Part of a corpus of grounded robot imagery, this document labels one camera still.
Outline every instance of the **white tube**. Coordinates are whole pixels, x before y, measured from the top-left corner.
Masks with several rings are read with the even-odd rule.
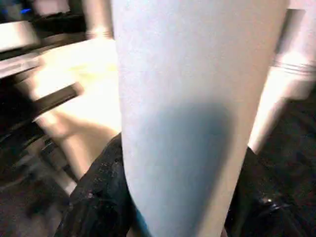
[[[125,172],[152,236],[220,236],[285,9],[113,1]]]
[[[316,1],[291,0],[295,11],[262,93],[249,147],[259,152],[288,99],[305,99],[315,82]]]

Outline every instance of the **silver pipe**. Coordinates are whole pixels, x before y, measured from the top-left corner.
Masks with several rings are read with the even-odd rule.
[[[89,38],[112,38],[112,14],[110,0],[83,0],[83,11]]]
[[[316,1],[291,0],[261,96],[249,146],[259,152],[288,99],[305,99],[315,82]]]

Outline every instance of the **metal machine part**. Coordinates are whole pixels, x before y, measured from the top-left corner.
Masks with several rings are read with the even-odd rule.
[[[11,55],[22,54],[22,52],[10,52]],[[40,65],[39,55],[35,52],[30,52],[26,54],[22,54],[16,57],[9,57],[8,59],[4,59],[0,61],[0,79],[6,78],[18,73],[22,73],[24,71],[33,69]]]
[[[59,167],[48,160],[58,161]],[[35,122],[1,136],[1,234],[43,237],[48,232],[53,236],[76,186],[61,175],[66,168],[61,148]]]
[[[249,147],[258,153],[289,99],[306,99],[315,82],[316,2],[291,0],[263,90]]]
[[[89,38],[112,38],[112,11],[110,0],[83,0]]]
[[[6,78],[5,80],[6,83],[10,83],[10,80],[14,79]],[[7,134],[23,127],[42,113],[78,95],[73,85],[69,85],[36,101],[32,101],[14,85],[3,86],[0,83],[0,92],[0,134]]]
[[[0,52],[39,44],[32,25],[27,21],[0,24],[0,32],[5,35],[0,39]]]

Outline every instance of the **metal surface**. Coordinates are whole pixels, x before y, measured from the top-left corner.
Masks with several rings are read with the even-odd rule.
[[[220,236],[285,9],[113,2],[124,168],[145,232]]]
[[[0,61],[0,79],[30,70],[40,65],[39,55],[31,52]]]
[[[83,0],[89,38],[112,37],[112,14],[110,0]]]
[[[34,101],[37,109],[37,116],[43,114],[65,102],[78,96],[78,93],[74,89],[74,85],[66,86],[63,89],[57,90],[49,95],[46,95],[36,101]]]
[[[316,2],[291,0],[261,96],[249,147],[258,152],[287,99],[305,99],[315,82]]]
[[[27,21],[17,21],[0,24],[0,52],[25,46],[39,44],[31,24]]]

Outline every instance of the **metal cylinder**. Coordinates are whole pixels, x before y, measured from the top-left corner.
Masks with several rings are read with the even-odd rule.
[[[220,236],[286,7],[113,2],[124,169],[144,233]]]
[[[112,37],[110,0],[83,0],[83,11],[89,38]]]
[[[308,96],[316,73],[316,1],[291,0],[263,90],[249,147],[259,152],[288,99]]]

